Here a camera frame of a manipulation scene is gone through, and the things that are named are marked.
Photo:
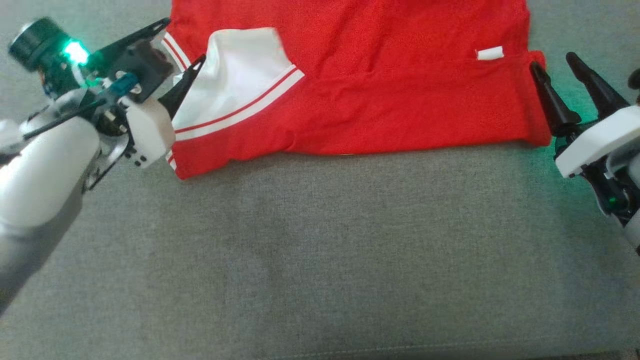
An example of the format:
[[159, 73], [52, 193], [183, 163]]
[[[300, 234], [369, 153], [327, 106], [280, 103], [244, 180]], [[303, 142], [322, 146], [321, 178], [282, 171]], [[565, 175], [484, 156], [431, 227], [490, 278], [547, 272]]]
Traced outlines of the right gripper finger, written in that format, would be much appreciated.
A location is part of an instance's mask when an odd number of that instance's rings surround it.
[[542, 111], [553, 137], [569, 137], [579, 133], [581, 117], [569, 107], [554, 89], [550, 75], [537, 61], [529, 66]]
[[566, 62], [574, 77], [583, 84], [598, 112], [601, 121], [615, 112], [630, 106], [615, 89], [594, 69], [590, 68], [575, 52], [566, 54]]

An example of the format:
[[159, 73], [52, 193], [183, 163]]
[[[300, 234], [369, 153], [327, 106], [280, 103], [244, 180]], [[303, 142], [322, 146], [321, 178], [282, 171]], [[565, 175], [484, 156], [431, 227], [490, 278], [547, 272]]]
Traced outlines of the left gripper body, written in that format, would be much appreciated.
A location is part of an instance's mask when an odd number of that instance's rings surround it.
[[8, 53], [28, 73], [39, 74], [51, 104], [9, 130], [9, 159], [20, 147], [74, 117], [93, 126], [99, 139], [83, 191], [91, 191], [123, 157], [137, 167], [164, 157], [175, 133], [167, 110], [153, 93], [174, 67], [153, 40], [138, 41], [113, 64], [92, 64], [94, 52], [52, 18], [27, 23]]

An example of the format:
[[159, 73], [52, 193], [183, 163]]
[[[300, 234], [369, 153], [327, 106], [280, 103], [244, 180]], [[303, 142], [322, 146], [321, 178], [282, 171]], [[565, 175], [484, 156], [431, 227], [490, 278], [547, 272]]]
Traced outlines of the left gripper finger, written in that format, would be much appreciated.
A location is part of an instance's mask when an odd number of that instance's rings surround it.
[[202, 54], [196, 61], [185, 69], [182, 77], [176, 85], [172, 86], [163, 96], [158, 98], [158, 102], [167, 110], [171, 121], [174, 120], [178, 110], [183, 104], [188, 92], [190, 91], [194, 81], [197, 79], [202, 66], [207, 59], [206, 54]]
[[112, 65], [116, 60], [123, 55], [128, 48], [133, 46], [139, 41], [152, 41], [160, 32], [171, 23], [169, 17], [162, 18], [146, 27], [143, 27], [131, 34], [124, 36], [121, 39], [117, 39], [113, 43], [106, 45], [105, 47], [97, 50], [91, 55], [92, 65]]

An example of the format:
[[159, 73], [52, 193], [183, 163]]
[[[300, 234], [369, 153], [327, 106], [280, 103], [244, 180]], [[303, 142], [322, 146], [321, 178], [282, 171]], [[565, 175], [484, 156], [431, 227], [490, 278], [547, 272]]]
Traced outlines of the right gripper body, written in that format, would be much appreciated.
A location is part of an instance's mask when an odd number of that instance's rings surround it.
[[597, 121], [554, 160], [564, 178], [589, 183], [602, 214], [622, 227], [639, 219], [640, 110], [629, 105]]

